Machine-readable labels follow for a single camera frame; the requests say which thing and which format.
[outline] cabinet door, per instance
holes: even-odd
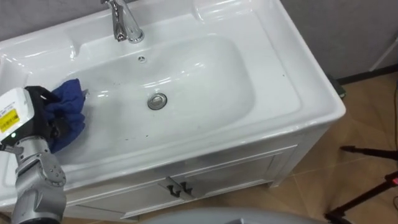
[[[208,197],[252,185],[271,182],[289,159],[295,146],[206,169],[173,176],[196,198]]]
[[[168,185],[170,185],[170,182],[162,179],[132,187],[122,192],[115,192],[107,197],[81,203],[80,205],[112,212],[128,212],[128,216],[132,216],[135,213],[142,213],[181,203],[183,199],[171,195],[170,190],[167,188]]]

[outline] gray wall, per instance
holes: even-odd
[[[321,67],[336,78],[366,72],[398,33],[397,0],[282,3]],[[0,0],[0,40],[103,9],[100,0]],[[381,67],[397,60],[395,50]]]
[[[398,0],[282,0],[322,69],[366,72],[398,34]],[[397,49],[380,67],[398,61]]]

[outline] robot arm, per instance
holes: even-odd
[[[44,106],[59,99],[39,86],[0,96],[0,151],[17,158],[17,202],[12,224],[60,223],[66,207],[65,173],[49,142],[68,130],[62,119],[49,123]]]

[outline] cabinet handle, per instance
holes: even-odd
[[[176,191],[176,192],[174,192],[174,186],[173,185],[169,185],[169,186],[167,186],[167,188],[168,188],[168,190],[170,191],[170,195],[172,195],[172,196],[174,196],[174,197],[176,197],[176,198],[179,198],[180,197],[180,194],[181,194],[181,190],[178,190],[178,191]]]
[[[182,187],[182,190],[185,192],[185,193],[187,193],[187,194],[192,194],[192,190],[193,190],[193,188],[187,188],[187,183],[186,182],[181,182],[180,183],[180,185],[181,185],[181,187]]]

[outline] blue cloth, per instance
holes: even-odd
[[[69,145],[85,128],[85,117],[81,113],[85,96],[81,90],[79,79],[64,82],[52,93],[61,101],[46,105],[45,117],[51,122],[56,117],[62,116],[70,128],[70,132],[66,136],[50,142],[50,151],[55,153]]]

